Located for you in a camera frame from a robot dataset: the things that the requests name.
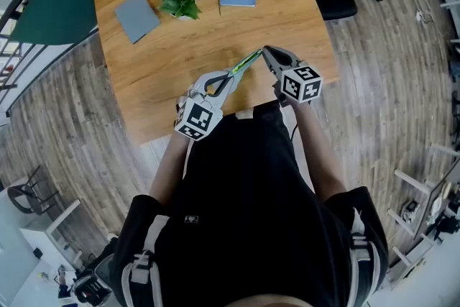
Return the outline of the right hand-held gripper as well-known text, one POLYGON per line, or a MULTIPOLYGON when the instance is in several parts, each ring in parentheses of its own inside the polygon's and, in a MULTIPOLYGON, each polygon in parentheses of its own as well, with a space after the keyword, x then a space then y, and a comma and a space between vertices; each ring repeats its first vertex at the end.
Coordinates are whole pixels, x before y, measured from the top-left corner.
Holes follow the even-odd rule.
POLYGON ((300 59, 295 54, 271 45, 262 48, 262 56, 270 72, 280 82, 280 93, 286 98, 303 104, 320 96, 323 77, 312 65, 301 63, 296 66, 300 59))

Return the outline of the black metal stool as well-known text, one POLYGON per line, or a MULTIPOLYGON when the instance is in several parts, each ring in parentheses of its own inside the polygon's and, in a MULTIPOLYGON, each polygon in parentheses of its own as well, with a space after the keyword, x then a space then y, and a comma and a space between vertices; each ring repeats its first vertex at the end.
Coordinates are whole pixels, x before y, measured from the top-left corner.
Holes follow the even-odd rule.
POLYGON ((47 198, 41 198, 36 192, 37 185, 40 182, 37 175, 41 169, 41 166, 38 165, 30 175, 23 177, 6 189, 9 200, 24 214, 36 214, 39 216, 47 213, 57 203, 55 197, 59 194, 58 191, 55 191, 47 198))

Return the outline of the black monitor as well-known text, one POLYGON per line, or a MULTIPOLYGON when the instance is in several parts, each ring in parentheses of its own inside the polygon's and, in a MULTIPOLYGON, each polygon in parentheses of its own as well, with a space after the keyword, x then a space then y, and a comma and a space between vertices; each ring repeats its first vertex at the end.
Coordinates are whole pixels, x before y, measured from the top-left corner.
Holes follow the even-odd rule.
POLYGON ((428 229, 447 207, 449 192, 459 181, 460 157, 456 157, 447 173, 434 186, 430 187, 428 199, 423 206, 422 216, 415 228, 413 239, 418 239, 421 234, 427 234, 428 229))

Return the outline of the black tripod equipment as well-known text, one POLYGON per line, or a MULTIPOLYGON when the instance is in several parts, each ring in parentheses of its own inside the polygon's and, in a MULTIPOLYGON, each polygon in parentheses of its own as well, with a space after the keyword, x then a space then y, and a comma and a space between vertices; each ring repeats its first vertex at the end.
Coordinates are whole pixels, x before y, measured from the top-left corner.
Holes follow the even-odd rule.
POLYGON ((443 242, 440 238, 442 233, 455 234, 458 231, 460 231, 460 220, 448 205, 434 223, 433 240, 443 242))

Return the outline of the person's left forearm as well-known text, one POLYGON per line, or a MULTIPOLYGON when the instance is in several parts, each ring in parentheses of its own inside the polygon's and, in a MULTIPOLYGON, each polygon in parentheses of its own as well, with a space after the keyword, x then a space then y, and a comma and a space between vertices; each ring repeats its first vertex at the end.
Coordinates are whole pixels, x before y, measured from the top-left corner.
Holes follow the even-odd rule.
POLYGON ((174 131, 160 161, 149 195, 164 207, 168 206, 183 178, 189 144, 190 140, 186 136, 174 131))

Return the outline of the person's right forearm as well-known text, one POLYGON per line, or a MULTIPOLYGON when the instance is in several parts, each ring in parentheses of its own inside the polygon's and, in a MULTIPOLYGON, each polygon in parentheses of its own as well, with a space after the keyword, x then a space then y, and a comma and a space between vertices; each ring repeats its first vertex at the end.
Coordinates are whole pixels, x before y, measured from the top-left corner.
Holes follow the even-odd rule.
POLYGON ((292 104, 292 108, 310 179, 318 200, 324 204, 330 197, 346 192, 340 162, 311 106, 307 103, 292 104))

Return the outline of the grey notebook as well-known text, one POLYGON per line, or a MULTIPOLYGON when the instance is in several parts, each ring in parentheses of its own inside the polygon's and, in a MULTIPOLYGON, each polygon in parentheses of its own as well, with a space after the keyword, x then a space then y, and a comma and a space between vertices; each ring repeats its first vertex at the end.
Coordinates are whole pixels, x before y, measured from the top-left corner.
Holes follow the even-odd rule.
POLYGON ((132 44, 160 25, 160 19, 147 0, 126 0, 114 12, 132 44))

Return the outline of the potted sunflower plant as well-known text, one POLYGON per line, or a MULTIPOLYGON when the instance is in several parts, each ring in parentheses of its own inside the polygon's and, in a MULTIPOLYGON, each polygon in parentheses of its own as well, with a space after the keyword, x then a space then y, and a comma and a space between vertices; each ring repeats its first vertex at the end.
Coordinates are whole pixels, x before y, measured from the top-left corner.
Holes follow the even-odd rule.
POLYGON ((197 20, 201 13, 196 5, 196 0, 161 0, 160 11, 178 19, 188 17, 194 20, 197 20))

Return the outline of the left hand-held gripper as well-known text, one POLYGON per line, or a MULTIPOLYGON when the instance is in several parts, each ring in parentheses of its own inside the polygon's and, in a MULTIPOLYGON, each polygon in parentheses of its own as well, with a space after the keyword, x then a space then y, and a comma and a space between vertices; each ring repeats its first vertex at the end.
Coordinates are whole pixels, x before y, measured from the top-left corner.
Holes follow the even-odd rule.
POLYGON ((193 88, 178 99, 174 130, 193 141, 207 137, 221 121, 221 107, 234 92, 235 85, 236 78, 228 70, 203 74, 193 88))

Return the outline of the person's black shirt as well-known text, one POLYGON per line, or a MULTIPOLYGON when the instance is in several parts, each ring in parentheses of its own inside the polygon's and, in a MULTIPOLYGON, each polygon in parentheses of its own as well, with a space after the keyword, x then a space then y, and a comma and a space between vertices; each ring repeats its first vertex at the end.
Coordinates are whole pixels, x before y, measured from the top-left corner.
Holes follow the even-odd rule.
POLYGON ((133 198, 110 278, 122 307, 362 307, 387 267, 368 189, 322 204, 272 101, 190 141, 167 207, 133 198))

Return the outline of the teal translucent plastic piece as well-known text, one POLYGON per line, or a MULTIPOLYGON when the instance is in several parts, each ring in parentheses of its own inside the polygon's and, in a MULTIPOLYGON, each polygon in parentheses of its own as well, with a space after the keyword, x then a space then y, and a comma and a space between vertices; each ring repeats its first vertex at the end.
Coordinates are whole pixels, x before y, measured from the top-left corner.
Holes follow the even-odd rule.
POLYGON ((229 94, 235 92, 244 72, 262 55, 262 48, 252 52, 245 58, 241 59, 233 68, 229 70, 229 77, 233 82, 229 90, 229 94))

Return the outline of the white wooden frame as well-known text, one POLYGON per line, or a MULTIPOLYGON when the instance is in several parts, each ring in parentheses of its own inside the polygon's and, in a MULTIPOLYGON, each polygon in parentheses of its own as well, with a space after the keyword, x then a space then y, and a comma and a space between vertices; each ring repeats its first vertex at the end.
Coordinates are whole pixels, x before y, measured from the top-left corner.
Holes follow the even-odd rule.
MULTIPOLYGON (((460 157, 460 151, 453 150, 450 147, 445 147, 445 146, 441 146, 441 145, 437 145, 437 144, 432 143, 430 145, 430 148, 435 150, 435 151, 442 152, 442 153, 448 155, 449 157, 451 157, 451 164, 450 164, 449 167, 451 167, 452 162, 455 160, 456 157, 460 157)), ((436 183, 433 183, 433 182, 431 182, 429 180, 425 180, 424 183, 421 183, 420 181, 412 178, 408 174, 406 174, 403 171, 398 170, 398 169, 396 169, 394 171, 394 174, 395 174, 395 176, 397 178, 400 179, 401 183, 406 183, 406 184, 412 186, 414 189, 416 189, 416 191, 422 193, 423 194, 423 199, 419 202, 420 205, 418 207, 418 210, 415 212, 415 218, 411 222, 407 222, 406 220, 404 220, 402 215, 400 213, 396 212, 395 210, 393 210, 392 208, 388 208, 387 215, 399 226, 400 229, 402 229, 405 233, 407 233, 413 241, 417 241, 418 239, 427 240, 426 236, 427 236, 427 234, 428 234, 430 229, 433 230, 434 224, 428 229, 427 234, 421 234, 421 236, 418 239, 413 239, 413 237, 415 235, 415 228, 416 228, 416 226, 417 226, 417 224, 420 221, 420 218, 422 216, 423 206, 424 206, 426 200, 428 199, 428 193, 430 191, 430 187, 434 186, 438 181, 436 183)))

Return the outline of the white desk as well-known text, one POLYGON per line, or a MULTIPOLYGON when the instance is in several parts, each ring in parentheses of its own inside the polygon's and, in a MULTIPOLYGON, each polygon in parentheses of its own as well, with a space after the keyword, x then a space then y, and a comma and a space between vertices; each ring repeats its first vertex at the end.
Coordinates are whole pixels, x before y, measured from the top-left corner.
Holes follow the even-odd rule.
POLYGON ((441 8, 447 10, 452 18, 455 36, 451 42, 460 45, 460 0, 443 0, 441 8))

